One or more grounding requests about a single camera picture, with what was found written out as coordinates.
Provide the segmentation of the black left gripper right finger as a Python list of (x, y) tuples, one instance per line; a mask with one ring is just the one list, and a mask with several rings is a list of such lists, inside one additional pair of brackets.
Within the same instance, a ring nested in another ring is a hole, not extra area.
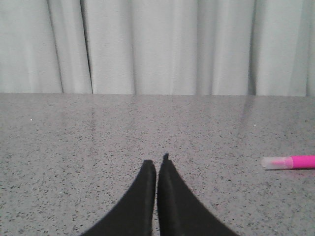
[(157, 211), (161, 236), (235, 236), (195, 197), (180, 177), (169, 154), (158, 175)]

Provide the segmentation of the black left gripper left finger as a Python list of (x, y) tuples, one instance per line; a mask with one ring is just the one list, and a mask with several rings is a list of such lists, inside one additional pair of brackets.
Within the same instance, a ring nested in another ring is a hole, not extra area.
[(155, 192), (155, 166), (151, 160), (145, 160), (123, 197), (83, 235), (151, 236)]

